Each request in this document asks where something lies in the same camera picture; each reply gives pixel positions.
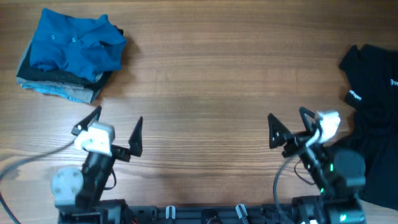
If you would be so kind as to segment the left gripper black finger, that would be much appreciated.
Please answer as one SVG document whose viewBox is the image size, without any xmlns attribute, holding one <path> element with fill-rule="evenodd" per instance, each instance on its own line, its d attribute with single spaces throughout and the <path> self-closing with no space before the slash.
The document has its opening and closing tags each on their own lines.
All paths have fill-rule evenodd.
<svg viewBox="0 0 398 224">
<path fill-rule="evenodd" d="M 102 106 L 97 106 L 87 117 L 74 125 L 71 134 L 78 136 L 82 131 L 87 131 L 92 122 L 98 121 L 100 118 Z"/>
<path fill-rule="evenodd" d="M 137 121 L 136 126 L 129 138 L 129 151 L 132 156 L 141 157 L 142 155 L 142 125 L 143 117 L 141 116 Z"/>
</svg>

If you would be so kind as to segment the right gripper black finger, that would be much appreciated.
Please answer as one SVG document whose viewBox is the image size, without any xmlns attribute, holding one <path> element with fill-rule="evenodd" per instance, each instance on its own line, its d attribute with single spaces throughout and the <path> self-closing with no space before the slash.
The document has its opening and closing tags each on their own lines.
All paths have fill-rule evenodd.
<svg viewBox="0 0 398 224">
<path fill-rule="evenodd" d="M 306 131 L 313 133 L 316 130 L 316 126 L 314 124 L 315 113 L 303 106 L 299 108 L 299 113 Z"/>
<path fill-rule="evenodd" d="M 293 134 L 272 113 L 268 117 L 269 125 L 269 147 L 275 149 L 283 146 L 293 138 Z"/>
</svg>

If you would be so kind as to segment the black polo shirt white logo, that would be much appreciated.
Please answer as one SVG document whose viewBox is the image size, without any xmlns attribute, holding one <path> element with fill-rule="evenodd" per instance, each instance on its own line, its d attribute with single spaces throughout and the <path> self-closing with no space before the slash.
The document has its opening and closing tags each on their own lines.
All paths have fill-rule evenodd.
<svg viewBox="0 0 398 224">
<path fill-rule="evenodd" d="M 397 52 L 352 46 L 339 64 L 349 82 L 345 102 L 354 113 L 353 132 L 336 142 L 365 159 L 362 200 L 397 209 Z"/>
</svg>

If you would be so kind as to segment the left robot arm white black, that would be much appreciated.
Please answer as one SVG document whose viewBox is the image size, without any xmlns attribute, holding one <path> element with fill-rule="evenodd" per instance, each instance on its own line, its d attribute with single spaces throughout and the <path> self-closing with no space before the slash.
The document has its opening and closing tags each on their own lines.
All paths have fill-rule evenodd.
<svg viewBox="0 0 398 224">
<path fill-rule="evenodd" d="M 138 223 L 134 212 L 124 199 L 100 200 L 109 176 L 115 177 L 116 161 L 129 162 L 132 156 L 142 155 L 142 125 L 140 117 L 128 140 L 128 147 L 113 144 L 114 126 L 100 123 L 102 107 L 95 108 L 74 125 L 77 149 L 88 153 L 81 169 L 64 167 L 51 181 L 59 223 Z"/>
</svg>

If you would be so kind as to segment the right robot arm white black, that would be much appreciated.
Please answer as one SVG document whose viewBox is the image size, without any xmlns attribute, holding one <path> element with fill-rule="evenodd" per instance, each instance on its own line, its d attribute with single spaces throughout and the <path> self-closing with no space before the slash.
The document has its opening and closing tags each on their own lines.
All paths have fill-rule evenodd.
<svg viewBox="0 0 398 224">
<path fill-rule="evenodd" d="M 269 147 L 283 147 L 285 161 L 277 171 L 272 194 L 281 223 L 365 223 L 359 191 L 365 186 L 364 157 L 347 147 L 324 144 L 335 136 L 341 122 L 335 110 L 312 112 L 299 109 L 304 131 L 291 132 L 272 113 L 268 114 Z M 279 178 L 298 158 L 312 178 L 309 185 L 319 195 L 295 197 L 283 208 L 277 195 Z"/>
</svg>

